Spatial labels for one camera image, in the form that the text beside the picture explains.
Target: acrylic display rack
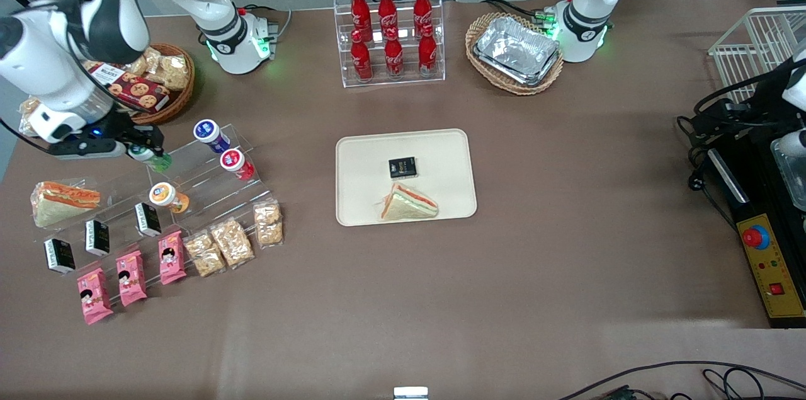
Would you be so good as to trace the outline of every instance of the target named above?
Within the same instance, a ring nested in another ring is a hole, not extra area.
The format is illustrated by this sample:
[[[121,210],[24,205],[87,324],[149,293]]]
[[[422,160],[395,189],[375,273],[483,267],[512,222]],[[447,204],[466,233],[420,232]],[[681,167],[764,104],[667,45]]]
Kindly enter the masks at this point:
[[[238,134],[233,125],[225,125],[221,131],[230,139],[231,147],[239,148],[249,159],[248,153],[253,147]],[[72,280],[72,288],[77,288],[75,282],[78,277],[93,269],[103,268],[110,300],[116,306],[119,303],[119,294],[115,259],[138,248],[143,254],[146,287],[159,282],[159,237],[139,234],[135,205],[139,202],[149,203],[150,188],[161,181],[170,182],[190,198],[190,207],[182,214],[173,214],[167,208],[155,207],[161,222],[162,236],[177,230],[182,230],[183,237],[190,236],[214,223],[234,217],[250,235],[253,248],[257,247],[251,206],[253,202],[270,196],[270,191],[259,179],[259,171],[249,181],[241,181],[234,173],[221,168],[219,155],[198,141],[190,142],[169,154],[172,164],[164,173],[156,173],[141,164],[142,169],[137,168],[132,173],[94,188],[101,193],[103,207],[100,209],[59,222],[58,226],[61,228],[40,230],[37,243],[41,248],[43,242],[51,237],[70,243],[76,270],[63,274],[63,277]],[[109,226],[110,253],[106,256],[98,257],[84,250],[84,223],[91,219]],[[189,275],[196,272],[192,260],[185,260],[185,268]]]
[[[355,76],[352,55],[352,39],[350,33],[355,29],[352,18],[352,0],[333,0],[333,12],[336,19],[336,41],[339,45],[339,61],[342,68],[344,87],[362,85],[400,84],[406,82],[444,81],[445,79],[445,26],[443,17],[443,0],[431,1],[431,21],[434,25],[434,41],[437,42],[437,71],[433,77],[425,78],[419,72],[419,42],[414,38],[414,2],[417,0],[394,0],[397,6],[397,33],[403,46],[403,75],[392,81],[386,73],[386,56],[383,52],[383,39],[378,21],[378,4],[380,0],[366,0],[372,19],[373,42],[369,48],[369,59],[372,65],[372,80],[362,84]]]

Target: wire rack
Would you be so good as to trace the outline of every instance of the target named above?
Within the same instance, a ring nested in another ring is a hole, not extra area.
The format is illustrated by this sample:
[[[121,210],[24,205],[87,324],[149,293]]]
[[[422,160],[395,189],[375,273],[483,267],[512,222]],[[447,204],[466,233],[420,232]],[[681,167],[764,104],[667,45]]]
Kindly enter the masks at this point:
[[[722,84],[736,84],[769,72],[786,61],[806,38],[806,6],[757,8],[747,12],[708,49]],[[729,93],[742,102],[753,96],[755,85]]]

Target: red bottle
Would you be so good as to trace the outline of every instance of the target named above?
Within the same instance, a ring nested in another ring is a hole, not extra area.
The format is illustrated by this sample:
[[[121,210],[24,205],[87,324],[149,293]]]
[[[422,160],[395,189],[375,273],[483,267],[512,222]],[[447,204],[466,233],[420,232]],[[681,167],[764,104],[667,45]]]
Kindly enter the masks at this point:
[[[353,0],[352,13],[355,30],[361,32],[361,39],[364,42],[371,42],[372,19],[369,18],[369,5],[366,4],[366,0]]]
[[[399,81],[403,77],[403,46],[397,40],[397,27],[392,27],[385,32],[386,46],[383,51],[386,53],[386,72],[389,79]]]
[[[420,39],[424,26],[431,25],[431,1],[417,0],[414,2],[414,38]]]
[[[353,56],[353,67],[355,68],[355,76],[358,76],[358,81],[362,84],[372,80],[372,65],[369,62],[369,49],[363,43],[361,38],[361,30],[352,31],[353,46],[350,53]]]
[[[420,76],[433,77],[437,73],[437,42],[434,41],[434,26],[423,26],[420,39]]]
[[[397,39],[397,8],[392,0],[380,0],[378,18],[380,18],[380,33],[383,33],[383,39],[389,41],[388,35],[392,29],[394,29],[395,39]]]

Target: sandwich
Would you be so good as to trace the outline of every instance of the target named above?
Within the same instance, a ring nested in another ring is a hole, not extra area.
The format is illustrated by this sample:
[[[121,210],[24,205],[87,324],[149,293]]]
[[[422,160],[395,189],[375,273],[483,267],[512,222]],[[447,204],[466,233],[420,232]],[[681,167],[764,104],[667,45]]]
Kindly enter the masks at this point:
[[[428,219],[434,217],[440,209],[432,199],[419,191],[407,188],[395,182],[392,191],[386,196],[380,218],[385,221],[397,219]]]

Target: snack bag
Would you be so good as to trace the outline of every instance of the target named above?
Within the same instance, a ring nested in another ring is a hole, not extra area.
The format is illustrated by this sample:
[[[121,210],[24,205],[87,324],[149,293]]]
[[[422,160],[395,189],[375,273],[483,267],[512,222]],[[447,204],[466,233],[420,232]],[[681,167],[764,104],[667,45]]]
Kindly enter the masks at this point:
[[[224,259],[231,268],[237,268],[254,258],[251,243],[241,224],[230,217],[210,228],[210,233],[224,254]]]
[[[109,294],[104,286],[103,269],[98,268],[78,278],[78,293],[81,295],[81,312],[84,321],[93,324],[113,314]]]
[[[280,203],[274,198],[253,205],[254,231],[260,248],[269,248],[283,243],[283,214]]]
[[[50,227],[64,219],[98,208],[101,194],[53,181],[43,181],[31,193],[34,223],[39,228]]]
[[[207,230],[186,237],[182,241],[200,276],[207,277],[227,270],[227,265],[224,264],[224,259],[221,256],[221,250]]]
[[[174,231],[159,240],[159,281],[162,285],[176,282],[184,273],[184,247],[182,246],[182,231]]]
[[[120,302],[128,306],[135,300],[146,299],[146,277],[143,273],[143,256],[140,251],[125,254],[115,260],[118,267]]]
[[[110,64],[103,62],[92,66],[89,73],[106,86],[110,93],[140,112],[157,113],[170,101],[164,86]]]
[[[190,74],[182,55],[167,55],[159,58],[155,71],[145,75],[146,79],[165,85],[171,91],[184,90],[188,86]]]

